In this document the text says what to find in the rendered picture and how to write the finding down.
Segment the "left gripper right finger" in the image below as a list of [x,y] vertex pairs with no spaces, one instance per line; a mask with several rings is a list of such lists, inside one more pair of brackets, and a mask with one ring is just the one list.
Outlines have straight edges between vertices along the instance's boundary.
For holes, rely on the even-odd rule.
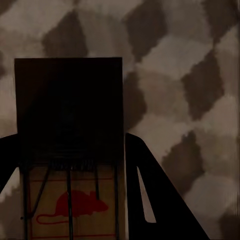
[[[125,135],[129,240],[210,240],[145,142]],[[139,168],[156,223],[145,220]]]

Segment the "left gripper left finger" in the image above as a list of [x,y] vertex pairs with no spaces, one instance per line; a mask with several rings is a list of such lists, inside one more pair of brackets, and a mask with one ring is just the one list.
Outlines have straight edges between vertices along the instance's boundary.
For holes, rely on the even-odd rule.
[[20,135],[0,138],[0,193],[21,161]]

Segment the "mousetrap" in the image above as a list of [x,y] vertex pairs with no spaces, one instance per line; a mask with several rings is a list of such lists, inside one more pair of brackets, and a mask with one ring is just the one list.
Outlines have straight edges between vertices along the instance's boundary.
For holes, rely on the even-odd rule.
[[15,58],[22,240],[126,240],[122,57]]

